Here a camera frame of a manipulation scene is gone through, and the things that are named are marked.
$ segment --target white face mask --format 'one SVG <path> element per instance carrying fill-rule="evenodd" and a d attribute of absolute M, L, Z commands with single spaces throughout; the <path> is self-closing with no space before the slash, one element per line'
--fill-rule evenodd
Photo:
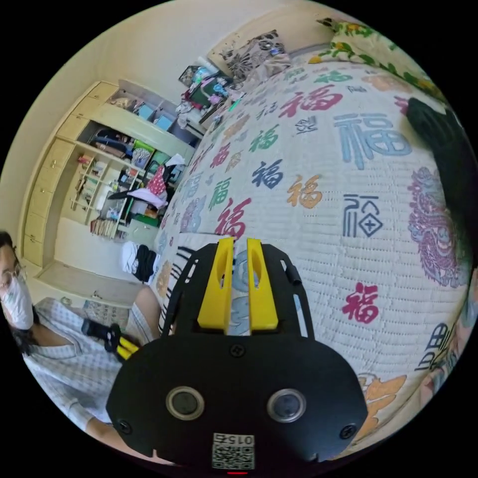
<path fill-rule="evenodd" d="M 28 330 L 32 327 L 33 304 L 23 279 L 12 277 L 10 286 L 2 297 L 2 302 L 10 314 L 13 327 L 20 330 Z"/>

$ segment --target floral pillowcase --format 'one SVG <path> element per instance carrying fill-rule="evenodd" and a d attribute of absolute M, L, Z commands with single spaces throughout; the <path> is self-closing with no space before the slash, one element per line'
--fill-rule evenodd
<path fill-rule="evenodd" d="M 330 48 L 313 56 L 309 63 L 351 61 L 380 67 L 402 78 L 428 95 L 446 103 L 442 92 L 403 50 L 373 28 L 330 18 L 318 20 L 334 32 Z"/>
<path fill-rule="evenodd" d="M 222 57 L 234 76 L 234 83 L 242 83 L 248 74 L 269 58 L 279 53 L 286 53 L 277 30 L 256 36 L 246 45 L 231 50 Z"/>

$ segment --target black hair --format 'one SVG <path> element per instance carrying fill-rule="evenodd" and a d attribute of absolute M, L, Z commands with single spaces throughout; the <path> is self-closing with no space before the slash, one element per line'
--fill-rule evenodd
<path fill-rule="evenodd" d="M 18 260 L 16 257 L 16 252 L 15 249 L 16 247 L 13 247 L 13 241 L 11 240 L 11 236 L 8 232 L 6 231 L 0 231 L 0 248 L 3 246 L 8 245 L 11 247 L 13 250 L 13 253 L 15 254 L 15 258 Z M 33 323 L 34 324 L 39 324 L 40 323 L 40 318 L 35 310 L 35 307 L 32 306 L 33 309 Z M 31 346 L 32 345 L 38 345 L 38 342 L 35 340 L 33 337 L 33 332 L 31 330 L 20 330 L 16 329 L 15 327 L 12 327 L 9 324 L 11 334 L 13 335 L 13 338 L 15 339 L 15 342 L 20 349 L 20 352 L 23 355 L 31 355 Z"/>

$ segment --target bedsheet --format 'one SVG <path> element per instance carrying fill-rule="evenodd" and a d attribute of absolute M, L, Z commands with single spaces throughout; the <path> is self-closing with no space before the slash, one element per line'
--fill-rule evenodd
<path fill-rule="evenodd" d="M 455 336 L 471 257 L 405 117 L 411 96 L 443 106 L 367 65 L 296 65 L 205 135 L 161 224 L 152 288 L 162 301 L 180 232 L 235 236 L 230 334 L 247 334 L 246 238 L 284 250 L 317 340 L 362 384 L 369 414 L 352 453 L 419 411 L 420 384 Z"/>

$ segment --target eyeglasses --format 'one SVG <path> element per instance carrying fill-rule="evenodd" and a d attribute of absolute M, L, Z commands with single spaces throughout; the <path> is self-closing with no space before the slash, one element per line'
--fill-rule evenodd
<path fill-rule="evenodd" d="M 20 264 L 17 264 L 13 272 L 10 272 L 9 270 L 5 271 L 1 275 L 0 289 L 8 287 L 14 277 L 26 280 L 25 267 L 21 266 Z"/>

